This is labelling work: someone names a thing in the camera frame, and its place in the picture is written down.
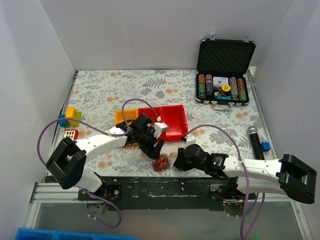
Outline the colourful wire ball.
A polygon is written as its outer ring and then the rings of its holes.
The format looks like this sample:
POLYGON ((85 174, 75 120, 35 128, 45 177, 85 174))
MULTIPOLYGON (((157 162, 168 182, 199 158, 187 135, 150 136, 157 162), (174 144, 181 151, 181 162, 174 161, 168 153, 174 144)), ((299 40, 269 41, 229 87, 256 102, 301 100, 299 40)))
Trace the colourful wire ball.
POLYGON ((149 164, 152 166, 155 172, 163 172, 169 169, 172 165, 172 155, 166 153, 161 153, 158 159, 152 159, 149 161, 149 164))

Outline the yellow plastic bin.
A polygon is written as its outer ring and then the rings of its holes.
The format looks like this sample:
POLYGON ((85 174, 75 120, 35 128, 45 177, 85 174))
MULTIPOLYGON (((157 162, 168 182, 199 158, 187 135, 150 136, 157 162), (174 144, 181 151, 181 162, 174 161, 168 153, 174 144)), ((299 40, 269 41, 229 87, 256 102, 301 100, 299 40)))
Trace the yellow plastic bin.
MULTIPOLYGON (((138 109, 125 109, 124 111, 124 117, 126 118, 127 122, 130 124, 131 121, 134 121, 138 117, 138 109)), ((122 110, 117 110, 115 112, 115 125, 120 124, 124 122, 122 110)))

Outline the red double plastic bin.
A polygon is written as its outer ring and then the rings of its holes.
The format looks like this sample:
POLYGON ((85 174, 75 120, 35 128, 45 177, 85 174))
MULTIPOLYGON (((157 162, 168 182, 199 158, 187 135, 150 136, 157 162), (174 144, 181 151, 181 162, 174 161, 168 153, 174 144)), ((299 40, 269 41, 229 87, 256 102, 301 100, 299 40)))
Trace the red double plastic bin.
POLYGON ((182 104, 154 107, 155 112, 161 117, 162 122, 168 125, 168 131, 162 133, 160 139, 165 142, 180 141, 188 132, 188 123, 185 108, 182 104))

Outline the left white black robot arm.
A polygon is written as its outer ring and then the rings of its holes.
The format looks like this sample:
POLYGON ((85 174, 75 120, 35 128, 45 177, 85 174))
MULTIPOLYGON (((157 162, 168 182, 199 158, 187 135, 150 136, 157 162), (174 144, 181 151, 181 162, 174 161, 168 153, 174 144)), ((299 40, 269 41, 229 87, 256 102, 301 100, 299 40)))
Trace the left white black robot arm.
POLYGON ((153 122, 141 113, 131 123, 121 122, 103 134, 79 140, 62 139, 47 161, 46 168, 62 189, 85 189, 95 200, 101 200, 107 193, 104 181, 97 173, 85 170, 86 162, 130 144, 138 144, 149 159, 157 160, 165 143, 161 135, 168 129, 169 126, 159 118, 153 122))

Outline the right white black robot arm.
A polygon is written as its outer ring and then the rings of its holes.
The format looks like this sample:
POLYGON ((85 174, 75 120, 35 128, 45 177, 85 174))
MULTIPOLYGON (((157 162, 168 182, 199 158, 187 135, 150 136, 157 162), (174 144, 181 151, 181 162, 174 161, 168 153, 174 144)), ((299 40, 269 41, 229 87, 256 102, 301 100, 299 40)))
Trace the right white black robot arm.
POLYGON ((208 153, 197 144, 179 148, 173 164, 179 171, 198 169, 213 178, 236 178, 226 186, 237 199, 251 193, 285 195, 304 204, 314 204, 317 171, 291 154, 280 159, 238 160, 223 153, 208 153))

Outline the black microphone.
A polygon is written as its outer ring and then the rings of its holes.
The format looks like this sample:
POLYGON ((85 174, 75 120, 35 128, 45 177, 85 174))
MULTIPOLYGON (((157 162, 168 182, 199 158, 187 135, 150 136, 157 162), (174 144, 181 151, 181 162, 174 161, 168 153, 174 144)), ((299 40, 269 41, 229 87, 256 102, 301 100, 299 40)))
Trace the black microphone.
POLYGON ((250 143, 252 145, 254 158, 256 160, 265 160, 260 138, 258 135, 258 129, 253 125, 249 126, 247 129, 247 134, 249 136, 250 143))

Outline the yellow green toy block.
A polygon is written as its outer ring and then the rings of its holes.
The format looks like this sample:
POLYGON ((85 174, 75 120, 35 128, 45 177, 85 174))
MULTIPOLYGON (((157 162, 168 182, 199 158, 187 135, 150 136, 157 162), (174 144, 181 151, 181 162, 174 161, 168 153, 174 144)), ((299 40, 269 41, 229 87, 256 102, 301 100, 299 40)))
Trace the yellow green toy block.
MULTIPOLYGON (((82 112, 81 111, 77 111, 76 108, 73 107, 73 106, 69 106, 67 108, 67 110, 66 110, 65 117, 66 118, 72 118, 72 119, 81 120, 82 112)), ((78 127, 80 125, 80 123, 75 121, 75 120, 68 120, 68 122, 70 123, 70 125, 72 127, 78 127)))

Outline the small blue toy block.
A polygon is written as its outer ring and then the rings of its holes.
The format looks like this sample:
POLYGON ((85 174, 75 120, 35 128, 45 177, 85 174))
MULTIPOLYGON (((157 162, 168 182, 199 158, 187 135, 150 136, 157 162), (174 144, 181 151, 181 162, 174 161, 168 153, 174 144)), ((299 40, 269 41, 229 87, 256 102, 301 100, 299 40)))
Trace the small blue toy block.
POLYGON ((263 152, 268 152, 268 151, 270 151, 270 150, 271 150, 270 143, 267 142, 267 141, 261 142, 261 148, 262 148, 262 151, 263 151, 263 152))

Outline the yellow round dealer button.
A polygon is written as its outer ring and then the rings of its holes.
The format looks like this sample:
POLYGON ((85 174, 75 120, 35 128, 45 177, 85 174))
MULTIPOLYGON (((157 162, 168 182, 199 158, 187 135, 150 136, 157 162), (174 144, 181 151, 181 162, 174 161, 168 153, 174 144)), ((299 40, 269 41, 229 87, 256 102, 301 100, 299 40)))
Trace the yellow round dealer button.
POLYGON ((229 92, 231 90, 231 86, 229 84, 223 84, 221 89, 224 91, 224 92, 229 92))

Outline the blue green toy block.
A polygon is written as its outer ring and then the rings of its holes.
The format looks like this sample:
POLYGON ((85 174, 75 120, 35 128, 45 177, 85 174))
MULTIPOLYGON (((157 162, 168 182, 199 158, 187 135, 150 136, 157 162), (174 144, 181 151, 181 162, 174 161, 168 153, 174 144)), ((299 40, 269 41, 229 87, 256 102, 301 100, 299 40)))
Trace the blue green toy block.
POLYGON ((59 119, 58 124, 59 124, 60 127, 67 129, 67 128, 69 128, 69 127, 71 126, 71 124, 70 124, 70 122, 69 122, 67 119, 65 119, 65 118, 66 118, 66 115, 65 115, 65 114, 59 115, 59 116, 58 116, 58 119, 59 119))

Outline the white card deck box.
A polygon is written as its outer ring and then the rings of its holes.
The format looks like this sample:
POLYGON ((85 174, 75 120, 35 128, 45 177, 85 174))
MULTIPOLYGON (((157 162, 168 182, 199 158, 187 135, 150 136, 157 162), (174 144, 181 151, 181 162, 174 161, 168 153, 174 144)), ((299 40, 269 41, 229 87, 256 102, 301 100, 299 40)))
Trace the white card deck box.
POLYGON ((229 79, 227 77, 219 77, 219 76, 213 77, 214 87, 222 87, 223 85, 228 85, 228 84, 229 84, 229 79))

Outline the black poker chip case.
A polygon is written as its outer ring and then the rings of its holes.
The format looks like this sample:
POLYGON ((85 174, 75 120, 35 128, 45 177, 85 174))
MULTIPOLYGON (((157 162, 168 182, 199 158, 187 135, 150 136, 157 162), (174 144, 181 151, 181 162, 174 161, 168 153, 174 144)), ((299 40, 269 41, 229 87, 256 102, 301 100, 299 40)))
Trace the black poker chip case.
POLYGON ((212 104, 215 110, 222 111, 247 106, 250 100, 246 73, 256 45, 249 40, 202 39, 196 66, 196 102, 212 104), (222 87, 214 87, 213 77, 228 78, 231 90, 224 92, 222 87))

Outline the blue plastic tray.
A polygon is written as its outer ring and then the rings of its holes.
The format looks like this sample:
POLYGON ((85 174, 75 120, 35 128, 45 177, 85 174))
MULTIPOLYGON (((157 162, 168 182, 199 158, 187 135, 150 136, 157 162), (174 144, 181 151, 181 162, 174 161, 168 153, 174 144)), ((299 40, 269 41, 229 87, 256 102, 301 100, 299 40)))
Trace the blue plastic tray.
POLYGON ((133 236, 106 235, 96 233, 67 232, 33 228, 19 228, 16 240, 137 240, 133 236))

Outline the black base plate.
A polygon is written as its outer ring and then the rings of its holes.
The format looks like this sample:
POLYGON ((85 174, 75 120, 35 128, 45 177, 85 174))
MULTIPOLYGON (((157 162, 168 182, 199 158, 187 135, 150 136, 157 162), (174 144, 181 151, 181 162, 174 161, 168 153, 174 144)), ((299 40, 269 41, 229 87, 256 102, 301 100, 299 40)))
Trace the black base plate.
POLYGON ((120 210, 209 209, 223 211, 223 202, 213 199, 220 187, 235 183, 212 177, 103 177, 96 195, 120 210))

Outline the aluminium frame rail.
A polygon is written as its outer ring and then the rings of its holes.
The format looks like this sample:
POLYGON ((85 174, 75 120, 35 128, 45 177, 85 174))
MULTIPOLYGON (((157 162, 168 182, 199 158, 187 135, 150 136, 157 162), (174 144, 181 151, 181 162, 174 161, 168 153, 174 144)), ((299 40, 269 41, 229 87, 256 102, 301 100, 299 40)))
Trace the aluminium frame rail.
POLYGON ((58 183, 35 183, 27 212, 24 228, 34 229, 42 204, 73 203, 78 201, 79 189, 63 190, 58 183))

